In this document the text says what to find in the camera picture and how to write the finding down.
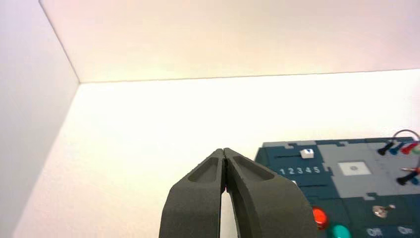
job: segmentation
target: red button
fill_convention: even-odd
[[[319,207],[313,207],[312,212],[314,214],[314,219],[316,225],[318,226],[318,230],[324,230],[328,226],[327,214]]]

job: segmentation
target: black connector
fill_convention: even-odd
[[[398,183],[399,185],[406,185],[406,182],[407,182],[407,181],[410,181],[411,179],[413,179],[413,178],[414,178],[414,177],[416,177],[417,175],[419,175],[419,174],[417,173],[417,171],[413,171],[413,172],[409,173],[407,176],[397,178],[397,183]]]
[[[385,145],[385,147],[378,149],[378,154],[384,156],[386,151],[388,151],[392,146],[394,146],[394,142],[389,142]]]

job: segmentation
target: white wall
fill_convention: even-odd
[[[419,92],[420,69],[82,84],[14,234],[156,238],[169,189],[214,149],[420,131]]]
[[[82,82],[420,68],[418,0],[42,0]]]
[[[2,238],[20,219],[78,83],[38,1],[0,1]]]

